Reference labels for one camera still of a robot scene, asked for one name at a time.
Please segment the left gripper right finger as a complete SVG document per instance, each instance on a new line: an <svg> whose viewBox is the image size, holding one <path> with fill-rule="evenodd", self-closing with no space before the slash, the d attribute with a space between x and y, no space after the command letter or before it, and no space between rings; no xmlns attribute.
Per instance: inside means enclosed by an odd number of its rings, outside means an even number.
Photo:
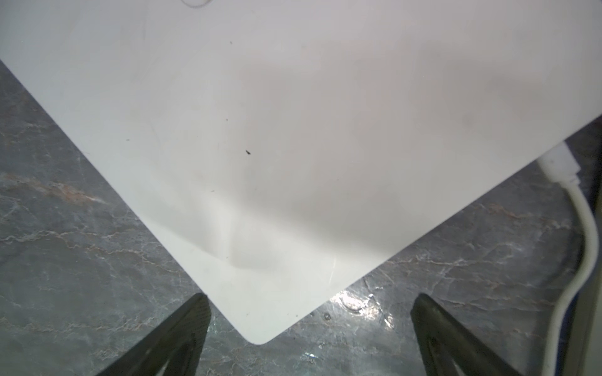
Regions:
<svg viewBox="0 0 602 376"><path fill-rule="evenodd" d="M518 375L427 294L412 307L412 323L428 375Z"/></svg>

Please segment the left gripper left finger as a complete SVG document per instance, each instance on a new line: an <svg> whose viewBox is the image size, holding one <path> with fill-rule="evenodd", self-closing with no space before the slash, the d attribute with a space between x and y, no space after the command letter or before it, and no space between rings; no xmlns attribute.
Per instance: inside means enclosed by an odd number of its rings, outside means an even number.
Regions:
<svg viewBox="0 0 602 376"><path fill-rule="evenodd" d="M101 375L194 375L211 321L209 299L197 293Z"/></svg>

